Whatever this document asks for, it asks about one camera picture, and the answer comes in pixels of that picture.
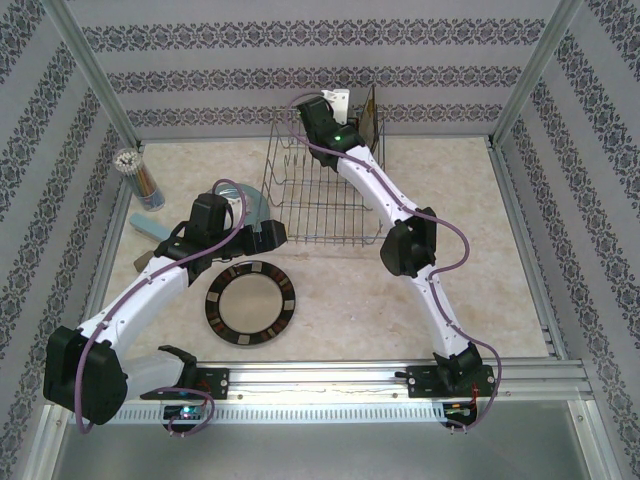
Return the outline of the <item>left aluminium side rail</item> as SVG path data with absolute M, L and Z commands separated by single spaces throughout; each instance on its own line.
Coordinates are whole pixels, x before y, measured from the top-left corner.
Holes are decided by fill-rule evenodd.
M 120 239 L 126 223 L 127 213 L 132 198 L 132 190 L 128 186 L 124 175 L 114 169 L 118 181 L 117 196 L 111 210 L 107 229 L 102 237 L 100 255 L 93 275 L 91 276 L 89 290 L 85 298 L 85 304 L 81 310 L 75 326 L 83 323 L 101 311 L 101 307 L 107 296 L 107 290 L 116 261 Z

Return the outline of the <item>round teal plate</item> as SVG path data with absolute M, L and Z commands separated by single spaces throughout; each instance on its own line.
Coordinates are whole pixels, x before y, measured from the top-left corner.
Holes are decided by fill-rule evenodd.
M 268 205 L 268 201 L 265 197 L 260 193 L 259 190 L 255 188 L 240 183 L 240 190 L 243 192 L 245 201 L 246 201 L 246 214 L 244 225 L 250 225 L 253 227 L 255 231 L 261 230 L 261 223 L 263 221 L 267 221 L 271 219 L 271 213 Z M 219 196 L 222 196 L 226 200 L 228 198 L 240 198 L 241 195 L 238 190 L 228 183 L 221 183 L 215 188 L 215 193 Z M 227 217 L 225 219 L 225 227 L 226 228 L 234 228 L 235 224 L 239 218 Z

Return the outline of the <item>right aluminium side rail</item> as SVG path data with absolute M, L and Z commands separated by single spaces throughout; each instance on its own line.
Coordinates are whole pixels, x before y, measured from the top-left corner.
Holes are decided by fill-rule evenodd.
M 507 165 L 500 149 L 492 142 L 492 138 L 486 137 L 485 141 L 547 350 L 551 357 L 557 360 L 567 360 L 569 355 L 555 318 Z

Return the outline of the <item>square floral plate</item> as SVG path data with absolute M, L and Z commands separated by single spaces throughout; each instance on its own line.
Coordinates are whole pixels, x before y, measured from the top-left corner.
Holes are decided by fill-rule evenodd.
M 374 153 L 380 138 L 379 114 L 376 102 L 376 86 L 369 88 L 366 101 L 359 117 L 359 135 L 369 150 Z

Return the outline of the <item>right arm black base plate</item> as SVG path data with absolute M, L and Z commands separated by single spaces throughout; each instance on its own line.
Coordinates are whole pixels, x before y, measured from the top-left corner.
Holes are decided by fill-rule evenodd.
M 490 397 L 496 387 L 496 376 L 488 365 L 462 373 L 443 366 L 410 366 L 406 374 L 410 398 Z

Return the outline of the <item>clear tube of colour pencils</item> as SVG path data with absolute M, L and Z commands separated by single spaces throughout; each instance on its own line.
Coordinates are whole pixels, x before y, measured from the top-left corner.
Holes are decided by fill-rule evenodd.
M 141 153 L 133 148 L 123 148 L 115 154 L 113 163 L 146 211 L 158 211 L 164 206 L 164 195 Z

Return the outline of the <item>black rimmed round plate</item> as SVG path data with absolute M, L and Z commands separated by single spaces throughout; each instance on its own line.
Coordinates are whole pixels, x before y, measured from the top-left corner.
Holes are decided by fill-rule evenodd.
M 288 328 L 296 309 L 289 276 L 264 260 L 224 269 L 211 283 L 204 303 L 206 320 L 221 340 L 242 348 L 274 340 Z

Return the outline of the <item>left aluminium upright post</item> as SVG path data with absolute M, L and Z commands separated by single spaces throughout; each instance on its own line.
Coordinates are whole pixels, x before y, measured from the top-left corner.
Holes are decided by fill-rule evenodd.
M 82 29 L 74 19 L 65 0 L 40 0 L 62 39 L 94 91 L 111 123 L 127 147 L 138 149 L 141 138 L 136 133 L 114 88 L 98 62 Z

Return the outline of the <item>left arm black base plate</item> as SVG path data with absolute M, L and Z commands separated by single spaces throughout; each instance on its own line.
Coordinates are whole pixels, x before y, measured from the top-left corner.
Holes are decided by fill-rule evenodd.
M 194 380 L 187 388 L 208 393 L 214 400 L 225 400 L 228 395 L 229 370 L 227 368 L 198 367 Z M 201 395 L 187 392 L 148 392 L 142 400 L 203 400 Z

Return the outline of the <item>aluminium side rail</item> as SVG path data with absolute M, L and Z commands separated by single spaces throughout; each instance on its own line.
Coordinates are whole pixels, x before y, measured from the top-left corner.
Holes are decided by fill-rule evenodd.
M 101 311 L 101 307 L 107 296 L 107 290 L 116 261 L 120 239 L 126 223 L 127 213 L 132 198 L 132 190 L 128 186 L 124 175 L 114 169 L 118 181 L 117 196 L 111 210 L 107 229 L 102 237 L 100 255 L 93 275 L 91 276 L 89 290 L 85 298 L 85 304 L 81 310 L 75 326 L 83 323 Z
M 547 350 L 551 357 L 557 360 L 567 360 L 569 355 L 555 318 L 507 165 L 500 149 L 492 142 L 492 138 L 486 137 L 485 141 Z

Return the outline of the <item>aluminium upright post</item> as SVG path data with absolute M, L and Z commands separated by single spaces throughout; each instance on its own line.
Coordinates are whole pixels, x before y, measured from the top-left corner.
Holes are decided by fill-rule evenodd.
M 495 129 L 489 136 L 494 150 L 505 141 L 530 92 L 543 74 L 553 52 L 568 30 L 584 0 L 559 0 L 557 7 L 546 24 L 541 37 L 527 61 L 516 86 L 509 96 Z
M 82 29 L 74 19 L 65 0 L 40 0 L 62 39 L 94 91 L 111 123 L 127 147 L 138 149 L 141 138 L 136 133 L 114 88 L 98 62 Z

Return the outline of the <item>right aluminium upright post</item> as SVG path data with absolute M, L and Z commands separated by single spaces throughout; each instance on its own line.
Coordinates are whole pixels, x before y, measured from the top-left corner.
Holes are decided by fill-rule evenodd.
M 516 86 L 509 96 L 495 129 L 489 136 L 494 150 L 505 141 L 530 92 L 543 74 L 553 52 L 568 30 L 584 0 L 559 0 L 557 7 L 546 24 L 541 37 L 527 61 Z

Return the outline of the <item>aluminium mounting rail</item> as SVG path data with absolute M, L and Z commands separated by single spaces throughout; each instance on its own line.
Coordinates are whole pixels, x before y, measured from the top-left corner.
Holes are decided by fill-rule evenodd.
M 226 369 L 229 403 L 389 403 L 408 398 L 407 370 L 433 360 L 330 362 L 202 362 Z M 583 362 L 554 358 L 502 362 L 499 400 L 582 400 L 593 397 Z

